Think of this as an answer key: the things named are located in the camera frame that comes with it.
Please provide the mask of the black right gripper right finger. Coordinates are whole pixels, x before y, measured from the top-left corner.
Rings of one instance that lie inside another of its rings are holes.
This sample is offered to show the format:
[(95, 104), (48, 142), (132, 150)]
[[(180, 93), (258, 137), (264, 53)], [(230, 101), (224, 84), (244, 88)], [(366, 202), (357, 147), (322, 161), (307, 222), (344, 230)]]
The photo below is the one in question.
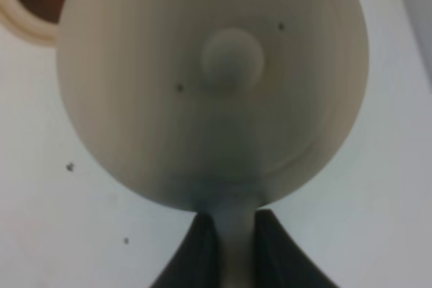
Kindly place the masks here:
[(258, 210), (254, 216), (254, 274), (256, 287), (337, 287), (269, 209)]

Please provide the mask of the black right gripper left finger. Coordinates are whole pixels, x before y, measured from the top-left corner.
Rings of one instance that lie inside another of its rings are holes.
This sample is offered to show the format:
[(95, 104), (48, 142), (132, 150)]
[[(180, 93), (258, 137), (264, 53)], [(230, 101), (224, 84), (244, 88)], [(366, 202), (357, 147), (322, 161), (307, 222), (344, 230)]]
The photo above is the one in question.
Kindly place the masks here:
[(223, 248), (213, 217), (198, 213), (172, 259), (152, 284), (159, 288), (219, 288)]

